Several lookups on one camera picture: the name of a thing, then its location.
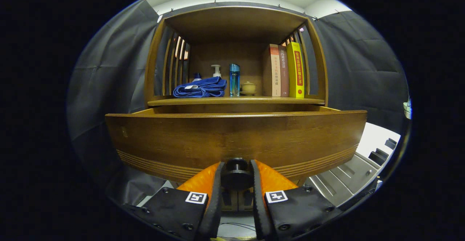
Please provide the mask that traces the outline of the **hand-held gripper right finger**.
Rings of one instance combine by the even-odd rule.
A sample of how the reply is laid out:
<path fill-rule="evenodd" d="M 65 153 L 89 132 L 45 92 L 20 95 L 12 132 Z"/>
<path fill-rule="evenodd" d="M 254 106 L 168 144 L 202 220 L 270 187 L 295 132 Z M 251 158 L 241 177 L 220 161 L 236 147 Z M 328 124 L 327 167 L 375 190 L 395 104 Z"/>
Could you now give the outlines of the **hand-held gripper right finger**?
<path fill-rule="evenodd" d="M 250 161 L 254 175 L 254 222 L 264 241 L 302 241 L 342 211 L 312 186 L 297 186 L 258 160 Z"/>

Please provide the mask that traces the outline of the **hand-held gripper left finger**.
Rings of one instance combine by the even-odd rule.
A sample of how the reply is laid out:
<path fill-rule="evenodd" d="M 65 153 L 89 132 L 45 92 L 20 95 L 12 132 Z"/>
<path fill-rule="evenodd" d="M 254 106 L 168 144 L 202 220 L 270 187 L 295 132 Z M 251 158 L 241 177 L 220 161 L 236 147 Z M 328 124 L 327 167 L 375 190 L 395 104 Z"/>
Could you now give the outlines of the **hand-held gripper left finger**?
<path fill-rule="evenodd" d="M 221 219 L 224 162 L 208 166 L 178 188 L 163 187 L 142 206 L 126 204 L 134 218 L 177 241 L 216 238 Z"/>

